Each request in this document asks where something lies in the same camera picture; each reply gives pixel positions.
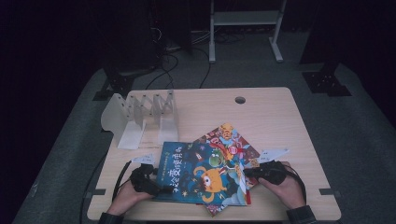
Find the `black cloth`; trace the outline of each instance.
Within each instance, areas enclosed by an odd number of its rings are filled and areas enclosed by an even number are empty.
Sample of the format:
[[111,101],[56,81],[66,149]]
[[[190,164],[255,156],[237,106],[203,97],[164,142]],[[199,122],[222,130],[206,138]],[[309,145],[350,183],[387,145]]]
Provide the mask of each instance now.
[[286,211],[288,214],[289,221],[292,224],[312,224],[318,223],[315,218],[314,213],[312,213],[311,207],[309,205],[290,209]]
[[121,224],[123,221],[122,216],[114,216],[109,213],[102,213],[99,219],[99,224]]

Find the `human hand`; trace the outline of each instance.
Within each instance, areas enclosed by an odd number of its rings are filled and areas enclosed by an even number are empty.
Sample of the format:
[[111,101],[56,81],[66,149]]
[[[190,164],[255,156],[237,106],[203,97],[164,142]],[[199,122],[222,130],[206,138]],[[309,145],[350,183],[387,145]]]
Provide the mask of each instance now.
[[[282,164],[286,165],[285,168],[288,171],[293,172],[290,168],[290,163],[282,161]],[[300,184],[293,177],[287,175],[280,185],[271,184],[261,177],[259,178],[259,182],[271,190],[289,209],[305,206],[305,200]]]
[[135,204],[154,197],[146,192],[137,192],[131,181],[127,181],[120,187],[119,194],[113,203],[107,209],[107,213],[114,216],[122,216],[130,210]]

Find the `gray floor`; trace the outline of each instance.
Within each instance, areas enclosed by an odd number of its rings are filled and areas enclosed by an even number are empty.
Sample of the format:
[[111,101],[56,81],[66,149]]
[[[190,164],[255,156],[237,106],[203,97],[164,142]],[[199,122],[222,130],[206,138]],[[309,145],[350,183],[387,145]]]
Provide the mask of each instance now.
[[[280,34],[283,63],[275,61],[267,37],[246,35],[232,45],[217,45],[217,62],[211,64],[203,88],[288,87],[331,187],[340,193],[340,221],[395,223],[395,129],[357,75],[343,65],[335,74],[352,96],[311,93],[302,72],[316,71],[321,64],[299,65],[308,33]],[[195,47],[208,50],[207,44]],[[199,88],[209,66],[206,56],[200,50],[192,55],[184,51],[173,55],[178,58],[177,67],[170,72],[173,88]],[[170,56],[164,56],[163,61],[167,69],[176,62]],[[134,89],[145,89],[162,72],[159,69],[139,77]],[[94,223],[86,217],[90,194],[85,192],[95,188],[112,134],[101,132],[100,117],[107,101],[92,99],[105,80],[103,70],[92,74],[15,223],[80,223],[80,219],[81,223]],[[169,77],[163,76],[148,88],[171,88],[168,83]]]

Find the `black clamp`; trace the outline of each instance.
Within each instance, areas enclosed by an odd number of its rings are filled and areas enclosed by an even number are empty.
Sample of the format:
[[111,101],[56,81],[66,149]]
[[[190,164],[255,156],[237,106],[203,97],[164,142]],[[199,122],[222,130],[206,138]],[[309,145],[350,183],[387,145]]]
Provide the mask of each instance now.
[[[112,201],[116,198],[119,189],[120,189],[120,181],[122,180],[122,177],[125,174],[125,171],[128,169],[129,164],[131,164],[130,161],[125,163],[125,166],[123,167],[119,179],[117,180],[116,186],[114,187],[114,192],[113,192],[113,198]],[[150,195],[157,196],[159,193],[172,193],[174,187],[172,186],[164,186],[161,188],[158,186],[157,183],[152,181],[149,176],[151,174],[156,175],[158,172],[158,169],[155,168],[151,164],[140,164],[140,167],[134,169],[131,173],[131,176],[129,177],[128,181],[131,181],[132,185],[134,186],[134,190],[137,192],[146,192]]]
[[244,170],[245,176],[254,177],[257,180],[261,177],[274,185],[283,183],[287,175],[293,177],[299,183],[306,202],[305,184],[298,176],[297,172],[295,170],[293,170],[293,172],[294,173],[288,171],[285,165],[280,161],[268,161],[261,163],[260,167]]

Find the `picture book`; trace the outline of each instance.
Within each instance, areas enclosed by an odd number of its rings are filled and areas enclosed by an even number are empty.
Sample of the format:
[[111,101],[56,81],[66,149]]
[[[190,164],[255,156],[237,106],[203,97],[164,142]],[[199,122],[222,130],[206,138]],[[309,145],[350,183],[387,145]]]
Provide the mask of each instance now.
[[157,184],[173,186],[156,201],[247,205],[246,178],[239,157],[224,156],[216,143],[164,142]]
[[[230,123],[220,125],[194,141],[194,143],[207,143],[220,148],[222,152],[221,159],[225,163],[228,161],[239,161],[241,170],[260,166],[257,161],[260,153]],[[247,194],[248,190],[257,184],[258,181],[255,178],[246,177]],[[212,217],[227,206],[228,204],[225,203],[205,204]]]

